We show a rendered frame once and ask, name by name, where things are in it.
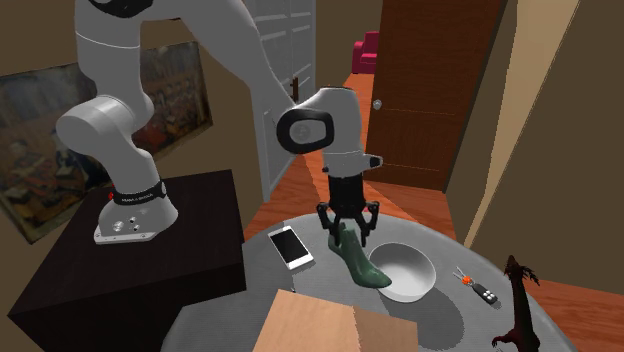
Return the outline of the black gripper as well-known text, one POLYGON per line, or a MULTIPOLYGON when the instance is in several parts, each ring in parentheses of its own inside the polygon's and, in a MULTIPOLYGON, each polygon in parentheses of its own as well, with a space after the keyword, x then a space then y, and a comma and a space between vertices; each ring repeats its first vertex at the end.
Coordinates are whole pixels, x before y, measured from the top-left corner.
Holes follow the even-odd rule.
POLYGON ((367 244, 370 233, 376 229, 380 203, 378 201, 367 202, 363 193, 363 174, 359 173, 349 177, 334 177, 329 175, 329 204, 320 202, 316 206, 323 229, 329 231, 334 239, 334 244, 341 244, 341 219, 358 219, 360 228, 361 245, 367 244), (362 212, 364 208, 371 215, 368 221, 362 212), (328 210, 334 212, 333 219, 329 218, 328 210))

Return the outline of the white smartphone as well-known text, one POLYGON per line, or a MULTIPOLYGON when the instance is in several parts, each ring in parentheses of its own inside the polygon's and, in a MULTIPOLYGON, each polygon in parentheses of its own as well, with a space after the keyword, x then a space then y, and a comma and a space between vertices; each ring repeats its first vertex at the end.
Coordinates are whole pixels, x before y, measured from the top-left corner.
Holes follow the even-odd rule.
POLYGON ((274 230, 268 237, 289 270, 314 261, 312 254, 291 226, 274 230))

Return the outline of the round grey table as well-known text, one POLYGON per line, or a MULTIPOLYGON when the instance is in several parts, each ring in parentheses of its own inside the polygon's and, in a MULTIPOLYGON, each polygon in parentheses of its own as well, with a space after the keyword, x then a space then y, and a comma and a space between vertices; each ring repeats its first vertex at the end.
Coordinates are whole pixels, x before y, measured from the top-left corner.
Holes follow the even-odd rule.
POLYGON ((422 299, 398 303, 353 282, 342 259, 329 249, 328 233, 317 215, 287 223, 311 252, 313 263, 290 271, 267 233, 255 235, 242 246, 246 290, 184 307, 161 352, 252 352, 280 289, 414 321, 419 352, 517 352, 512 343, 491 345, 514 325, 510 281, 491 262, 448 236, 416 222, 380 216, 364 250, 404 243, 422 251, 437 273, 434 288, 422 299), (453 275, 457 267, 498 301, 489 305, 463 285, 453 275))

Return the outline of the white bowl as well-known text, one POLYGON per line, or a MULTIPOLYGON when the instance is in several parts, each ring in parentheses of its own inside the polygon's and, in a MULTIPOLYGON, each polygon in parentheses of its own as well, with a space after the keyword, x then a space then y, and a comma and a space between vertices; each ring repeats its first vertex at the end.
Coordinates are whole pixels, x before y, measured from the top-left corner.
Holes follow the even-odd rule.
POLYGON ((369 260, 392 283, 378 291, 399 303, 413 303, 423 298, 435 285, 436 269, 420 250, 403 243, 389 242, 374 248, 369 260))

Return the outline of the black key fob with keys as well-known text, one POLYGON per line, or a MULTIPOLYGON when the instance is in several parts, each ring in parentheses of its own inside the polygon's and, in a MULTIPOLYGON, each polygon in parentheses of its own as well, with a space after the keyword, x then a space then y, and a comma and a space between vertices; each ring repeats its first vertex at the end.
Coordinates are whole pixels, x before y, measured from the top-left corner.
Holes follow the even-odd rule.
POLYGON ((463 285, 470 287, 484 302, 489 305, 493 305, 498 301, 498 296, 496 294, 480 283, 474 281, 471 276, 465 275, 459 267, 456 268, 453 275, 458 278, 463 285))

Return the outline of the brown wooden door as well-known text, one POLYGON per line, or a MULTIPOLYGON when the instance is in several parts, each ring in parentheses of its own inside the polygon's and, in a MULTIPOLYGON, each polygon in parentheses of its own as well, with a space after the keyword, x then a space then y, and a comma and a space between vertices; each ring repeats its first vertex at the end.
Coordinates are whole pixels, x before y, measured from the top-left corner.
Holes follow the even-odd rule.
POLYGON ((444 188, 507 0, 383 0, 368 181, 444 188))

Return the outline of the white panelled wardrobe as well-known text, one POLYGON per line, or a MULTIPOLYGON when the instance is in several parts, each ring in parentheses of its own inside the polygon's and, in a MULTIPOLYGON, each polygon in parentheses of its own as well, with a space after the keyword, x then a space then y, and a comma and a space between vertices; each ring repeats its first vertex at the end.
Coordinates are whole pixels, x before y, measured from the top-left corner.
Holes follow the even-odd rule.
MULTIPOLYGON (((316 0, 243 0, 282 87, 301 102, 315 94, 316 0)), ((295 156, 279 145, 267 102, 252 103, 262 195, 269 201, 295 156)))

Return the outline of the dark red bird figure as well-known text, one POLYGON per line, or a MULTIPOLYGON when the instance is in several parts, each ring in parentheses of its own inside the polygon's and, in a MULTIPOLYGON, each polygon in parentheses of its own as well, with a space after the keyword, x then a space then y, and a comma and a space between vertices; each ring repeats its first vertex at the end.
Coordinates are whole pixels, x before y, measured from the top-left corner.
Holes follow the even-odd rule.
POLYGON ((496 336, 491 345, 496 347, 499 342, 513 343, 518 352, 539 352, 541 341, 534 332, 528 297, 523 280, 528 278, 540 285, 535 272, 525 265, 520 265, 513 255, 509 255, 504 274, 512 287, 514 305, 514 327, 505 335, 496 336))

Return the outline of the dark robot stand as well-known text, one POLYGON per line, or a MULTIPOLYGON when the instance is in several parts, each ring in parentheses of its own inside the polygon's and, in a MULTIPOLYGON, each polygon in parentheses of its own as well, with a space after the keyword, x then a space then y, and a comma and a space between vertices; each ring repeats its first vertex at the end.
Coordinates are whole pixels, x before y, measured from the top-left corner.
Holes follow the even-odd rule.
POLYGON ((231 171, 165 184, 179 216, 146 242, 96 244, 88 194, 8 313, 44 352, 159 352, 182 307, 245 290, 231 171))

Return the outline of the framed wall painting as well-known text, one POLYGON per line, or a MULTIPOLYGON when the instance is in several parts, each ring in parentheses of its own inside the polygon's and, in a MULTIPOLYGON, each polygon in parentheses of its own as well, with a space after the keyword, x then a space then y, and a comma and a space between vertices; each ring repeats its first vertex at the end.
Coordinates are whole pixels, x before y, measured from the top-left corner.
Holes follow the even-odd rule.
MULTIPOLYGON (((211 126, 196 42, 147 49, 141 81, 154 104, 132 136, 160 158, 211 126)), ((57 119, 94 98, 95 84, 75 63, 0 77, 0 209, 28 243, 67 221, 93 188, 109 183, 104 168, 59 140, 57 119)))

